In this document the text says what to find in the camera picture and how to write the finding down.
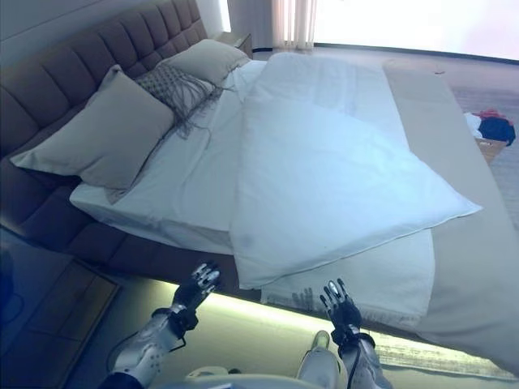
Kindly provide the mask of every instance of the decorative pillow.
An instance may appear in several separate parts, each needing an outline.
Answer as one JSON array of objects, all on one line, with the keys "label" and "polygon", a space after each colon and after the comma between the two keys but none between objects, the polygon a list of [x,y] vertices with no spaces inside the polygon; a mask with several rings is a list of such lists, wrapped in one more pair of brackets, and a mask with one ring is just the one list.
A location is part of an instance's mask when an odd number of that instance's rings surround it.
[{"label": "decorative pillow", "polygon": [[215,92],[214,85],[197,79],[166,62],[135,80],[153,97],[169,106],[175,114],[175,126],[183,137],[189,135],[190,126],[179,126]]},{"label": "decorative pillow", "polygon": [[189,49],[164,60],[197,79],[204,79],[217,86],[221,85],[231,71],[249,61],[243,51],[212,39],[203,39]]},{"label": "decorative pillow", "polygon": [[81,112],[43,143],[13,156],[11,162],[124,190],[173,123],[171,109],[116,65]]}]

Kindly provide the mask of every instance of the bed frame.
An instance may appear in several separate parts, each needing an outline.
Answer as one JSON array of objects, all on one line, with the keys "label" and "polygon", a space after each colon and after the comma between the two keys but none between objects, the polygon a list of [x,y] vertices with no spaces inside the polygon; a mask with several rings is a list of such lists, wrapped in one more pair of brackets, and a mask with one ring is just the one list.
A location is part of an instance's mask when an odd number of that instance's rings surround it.
[{"label": "bed frame", "polygon": [[204,38],[195,0],[159,0],[2,70],[2,227],[47,249],[160,280],[185,280],[197,263],[212,260],[222,269],[224,293],[258,300],[258,292],[238,288],[232,256],[182,250],[99,223],[68,200],[77,177],[19,169],[9,161],[71,120],[112,65],[135,78]]}]

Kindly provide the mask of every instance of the pillow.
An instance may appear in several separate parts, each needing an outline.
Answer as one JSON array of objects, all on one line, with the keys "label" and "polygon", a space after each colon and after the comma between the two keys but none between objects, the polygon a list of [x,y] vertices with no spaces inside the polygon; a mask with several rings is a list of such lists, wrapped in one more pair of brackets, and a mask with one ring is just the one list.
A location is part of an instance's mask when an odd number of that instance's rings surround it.
[{"label": "pillow", "polygon": [[229,229],[256,288],[481,209],[379,130],[295,100],[247,98]]},{"label": "pillow", "polygon": [[11,162],[124,190],[173,123],[171,109],[116,65],[82,111],[35,148],[13,156]]},{"label": "pillow", "polygon": [[213,92],[214,85],[197,79],[171,65],[160,62],[155,69],[135,80],[138,85],[160,102],[166,104],[175,114],[175,127],[182,137],[189,135],[190,126],[179,127],[202,105]]},{"label": "pillow", "polygon": [[203,39],[189,49],[164,60],[197,79],[204,79],[217,86],[221,85],[231,71],[249,61],[243,51],[212,39]]}]

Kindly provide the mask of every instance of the sheer curtain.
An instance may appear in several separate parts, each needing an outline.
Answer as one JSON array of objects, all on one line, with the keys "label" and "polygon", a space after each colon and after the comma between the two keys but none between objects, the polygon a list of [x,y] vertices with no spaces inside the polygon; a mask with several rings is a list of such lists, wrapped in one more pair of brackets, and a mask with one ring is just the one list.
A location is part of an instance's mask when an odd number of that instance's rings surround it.
[{"label": "sheer curtain", "polygon": [[272,0],[273,47],[314,47],[317,0]]}]

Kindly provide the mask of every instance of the robot leg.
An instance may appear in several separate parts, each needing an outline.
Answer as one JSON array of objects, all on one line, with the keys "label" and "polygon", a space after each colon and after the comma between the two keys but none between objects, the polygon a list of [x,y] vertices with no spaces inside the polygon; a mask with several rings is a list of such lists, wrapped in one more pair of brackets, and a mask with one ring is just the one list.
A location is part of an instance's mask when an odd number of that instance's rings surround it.
[{"label": "robot leg", "polygon": [[326,389],[344,389],[346,387],[344,365],[328,350],[328,333],[325,341],[322,335],[320,331],[315,336],[312,349],[302,359],[296,378]]}]

